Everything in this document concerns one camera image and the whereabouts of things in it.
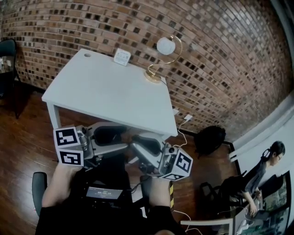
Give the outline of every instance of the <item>white table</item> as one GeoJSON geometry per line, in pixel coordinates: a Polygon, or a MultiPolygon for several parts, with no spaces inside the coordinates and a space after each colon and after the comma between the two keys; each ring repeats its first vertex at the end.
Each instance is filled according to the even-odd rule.
{"type": "Polygon", "coordinates": [[[144,69],[81,49],[42,96],[54,129],[60,128],[58,107],[119,124],[177,136],[170,95],[164,83],[144,77],[144,69]]]}

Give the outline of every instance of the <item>robotic arm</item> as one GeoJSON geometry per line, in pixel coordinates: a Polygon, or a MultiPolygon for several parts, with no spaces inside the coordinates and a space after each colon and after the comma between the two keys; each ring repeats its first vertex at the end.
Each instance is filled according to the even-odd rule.
{"type": "Polygon", "coordinates": [[[106,122],[89,127],[55,129],[58,159],[64,164],[92,169],[100,164],[103,157],[115,156],[130,147],[139,158],[139,169],[147,175],[172,181],[190,175],[193,159],[181,148],[172,147],[160,135],[152,132],[133,136],[128,145],[121,140],[121,134],[125,131],[124,126],[106,122]]]}

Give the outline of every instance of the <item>small screen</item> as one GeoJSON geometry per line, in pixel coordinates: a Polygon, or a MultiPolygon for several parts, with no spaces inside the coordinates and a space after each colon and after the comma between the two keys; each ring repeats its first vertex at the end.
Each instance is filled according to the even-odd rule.
{"type": "Polygon", "coordinates": [[[118,199],[122,190],[118,189],[101,189],[95,187],[89,187],[86,196],[95,197],[101,199],[118,199]]]}

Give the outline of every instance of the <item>black bag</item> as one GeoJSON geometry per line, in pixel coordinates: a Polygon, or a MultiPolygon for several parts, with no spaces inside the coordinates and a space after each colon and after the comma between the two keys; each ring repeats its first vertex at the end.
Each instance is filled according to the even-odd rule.
{"type": "Polygon", "coordinates": [[[224,142],[225,137],[226,131],[221,127],[210,126],[203,129],[194,137],[196,152],[199,156],[214,152],[224,142]]]}

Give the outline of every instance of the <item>hair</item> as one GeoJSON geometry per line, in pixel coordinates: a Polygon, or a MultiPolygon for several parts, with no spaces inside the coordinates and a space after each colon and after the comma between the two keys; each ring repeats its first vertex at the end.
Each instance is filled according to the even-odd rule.
{"type": "Polygon", "coordinates": [[[285,154],[285,145],[281,141],[274,142],[270,147],[271,155],[275,152],[277,155],[285,154]]]}

